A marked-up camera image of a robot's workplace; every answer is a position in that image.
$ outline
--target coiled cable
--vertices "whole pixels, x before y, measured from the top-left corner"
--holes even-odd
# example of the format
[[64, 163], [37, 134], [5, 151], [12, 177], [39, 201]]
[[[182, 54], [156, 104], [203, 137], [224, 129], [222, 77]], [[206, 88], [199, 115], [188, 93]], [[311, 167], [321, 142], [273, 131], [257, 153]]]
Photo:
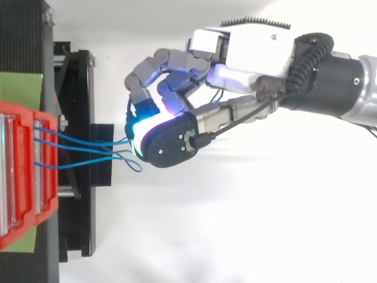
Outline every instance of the coiled cable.
[[316, 43], [316, 45], [293, 66], [286, 80], [286, 93], [289, 95], [298, 94], [303, 82], [310, 76], [313, 69], [330, 54], [334, 47], [333, 38], [323, 33], [305, 34], [297, 37], [295, 42]]

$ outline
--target silver arm segment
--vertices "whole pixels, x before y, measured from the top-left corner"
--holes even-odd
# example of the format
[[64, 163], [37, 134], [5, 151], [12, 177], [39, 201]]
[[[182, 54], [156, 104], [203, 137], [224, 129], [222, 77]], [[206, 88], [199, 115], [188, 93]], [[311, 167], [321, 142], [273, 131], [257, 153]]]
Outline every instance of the silver arm segment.
[[[268, 100], [269, 98], [258, 100], [255, 96], [241, 96], [218, 104], [205, 104], [191, 110], [190, 113], [196, 117], [199, 134], [216, 132], [221, 127], [232, 124], [251, 113]], [[265, 119], [269, 114], [274, 113], [278, 106], [279, 102], [275, 102], [270, 107], [265, 108], [254, 117], [248, 119], [245, 123], [255, 122], [256, 119]]]

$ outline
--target metal rod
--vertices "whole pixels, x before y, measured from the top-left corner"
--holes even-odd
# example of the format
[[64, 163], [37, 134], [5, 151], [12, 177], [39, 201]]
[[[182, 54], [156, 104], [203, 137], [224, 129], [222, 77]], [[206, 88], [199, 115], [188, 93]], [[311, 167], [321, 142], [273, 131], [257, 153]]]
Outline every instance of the metal rod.
[[75, 194], [71, 186], [59, 186], [58, 196], [59, 198], [73, 198]]

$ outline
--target red plastic bin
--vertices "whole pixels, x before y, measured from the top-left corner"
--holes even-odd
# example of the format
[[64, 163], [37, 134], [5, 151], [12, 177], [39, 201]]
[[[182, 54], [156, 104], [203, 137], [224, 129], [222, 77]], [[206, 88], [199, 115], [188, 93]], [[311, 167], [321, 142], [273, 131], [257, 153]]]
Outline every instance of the red plastic bin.
[[36, 223], [34, 201], [33, 113], [0, 103], [2, 144], [0, 249], [24, 236]]
[[[40, 211], [36, 211], [36, 149], [42, 148], [39, 161], [52, 166], [57, 166], [58, 152], [54, 146], [34, 141], [35, 121], [45, 129], [57, 131], [55, 116], [0, 102], [0, 250], [23, 237], [58, 209], [57, 170], [37, 167], [43, 174], [41, 192], [44, 202]], [[57, 143], [57, 136], [39, 133], [41, 139]]]
[[[44, 129], [51, 130], [54, 132], [58, 131], [58, 119], [45, 112], [33, 112], [34, 117], [34, 125], [36, 123], [40, 123], [40, 127]], [[53, 134], [43, 133], [41, 131], [34, 131], [34, 134], [39, 134], [41, 139], [50, 142], [50, 143], [58, 143], [58, 137]], [[45, 165], [50, 166], [57, 166], [58, 165], [58, 148], [55, 146], [49, 146], [46, 144], [34, 143], [34, 150], [36, 147], [43, 148], [43, 158], [42, 163]], [[42, 170], [43, 175], [43, 188], [42, 188], [42, 198], [40, 198], [40, 213], [37, 213], [37, 225], [43, 222], [44, 220], [48, 219], [52, 214], [58, 209], [58, 171], [56, 169], [44, 169], [35, 166], [35, 170]], [[38, 199], [35, 200], [35, 206], [38, 207]]]

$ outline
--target blue light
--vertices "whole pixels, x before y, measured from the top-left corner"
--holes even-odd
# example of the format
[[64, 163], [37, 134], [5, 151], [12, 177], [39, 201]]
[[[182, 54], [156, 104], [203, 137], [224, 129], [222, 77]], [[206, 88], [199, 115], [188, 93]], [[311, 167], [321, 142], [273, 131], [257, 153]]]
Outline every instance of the blue light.
[[155, 126], [158, 126], [159, 124], [162, 124], [171, 119], [174, 119], [174, 116], [172, 114], [158, 113], [133, 125], [132, 129], [135, 135], [134, 147], [141, 156], [143, 156], [141, 152], [141, 141], [143, 140], [144, 136]]

